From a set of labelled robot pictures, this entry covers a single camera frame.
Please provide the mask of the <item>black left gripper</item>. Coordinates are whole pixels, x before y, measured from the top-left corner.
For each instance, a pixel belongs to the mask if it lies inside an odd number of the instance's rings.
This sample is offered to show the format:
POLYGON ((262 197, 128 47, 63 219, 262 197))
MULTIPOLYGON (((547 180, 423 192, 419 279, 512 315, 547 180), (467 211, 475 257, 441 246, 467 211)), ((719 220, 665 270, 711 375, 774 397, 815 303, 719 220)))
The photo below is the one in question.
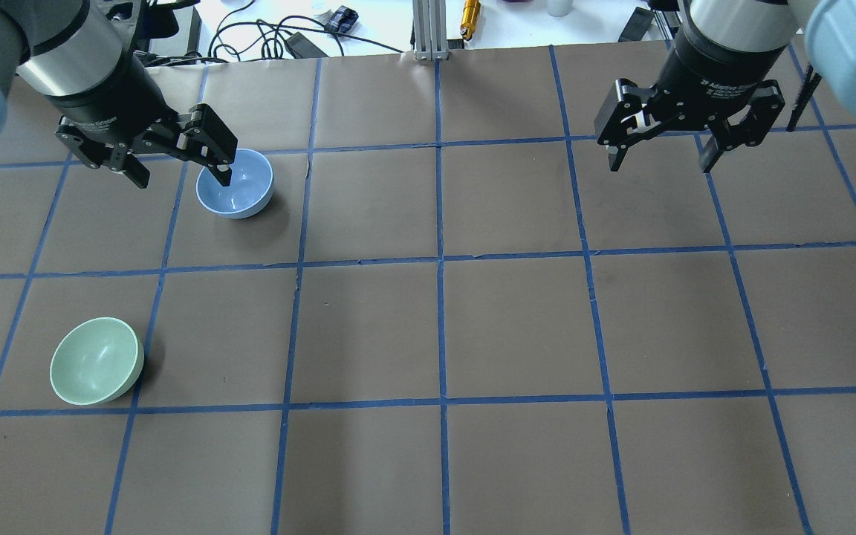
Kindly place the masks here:
POLYGON ((199 103, 174 111, 130 54, 96 87, 57 96, 54 105, 61 112, 56 138, 91 169, 108 167, 146 189, 152 173, 136 156, 168 155, 205 167, 222 187, 231 185, 238 138, 216 109, 199 103))

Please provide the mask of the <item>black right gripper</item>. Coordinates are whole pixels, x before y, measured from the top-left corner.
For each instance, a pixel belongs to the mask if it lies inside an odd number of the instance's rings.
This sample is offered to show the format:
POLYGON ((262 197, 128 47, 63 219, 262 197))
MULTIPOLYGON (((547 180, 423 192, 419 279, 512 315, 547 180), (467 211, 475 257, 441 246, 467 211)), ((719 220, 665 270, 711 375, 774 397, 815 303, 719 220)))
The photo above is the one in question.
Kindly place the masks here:
POLYGON ((668 131, 701 131, 711 136, 700 149, 701 172, 738 146, 763 143, 785 99, 768 72, 783 47, 738 51, 711 41, 699 30, 680 30, 663 70, 651 88, 619 78, 595 118, 595 137, 618 172, 629 148, 648 139, 655 122, 668 131))

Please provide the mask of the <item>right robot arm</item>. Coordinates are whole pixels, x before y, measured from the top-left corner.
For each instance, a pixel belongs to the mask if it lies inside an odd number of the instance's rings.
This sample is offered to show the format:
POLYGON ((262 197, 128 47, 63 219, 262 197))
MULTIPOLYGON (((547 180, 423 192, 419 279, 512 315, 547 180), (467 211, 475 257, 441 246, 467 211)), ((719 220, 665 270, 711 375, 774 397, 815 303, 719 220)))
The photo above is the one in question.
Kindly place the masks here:
POLYGON ((652 87, 621 78, 594 120, 609 169, 666 132, 709 132, 699 152, 710 172, 726 152, 758 146, 785 108, 770 70, 796 35, 808 67, 789 116, 793 129, 820 82, 856 116, 856 1, 652 1, 681 23, 652 87))

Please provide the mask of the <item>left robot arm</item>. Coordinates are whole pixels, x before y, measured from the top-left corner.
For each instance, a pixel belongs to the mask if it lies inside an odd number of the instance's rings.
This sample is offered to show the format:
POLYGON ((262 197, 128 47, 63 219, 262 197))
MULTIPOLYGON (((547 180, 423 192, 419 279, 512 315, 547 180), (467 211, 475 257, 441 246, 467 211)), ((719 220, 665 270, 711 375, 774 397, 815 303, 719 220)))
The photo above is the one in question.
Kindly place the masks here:
POLYGON ((140 155, 167 155, 231 183, 238 140, 211 106, 167 104, 139 44, 179 30, 187 1, 0 1, 0 133, 13 79, 60 111, 57 138, 80 162, 123 174, 140 189, 140 155))

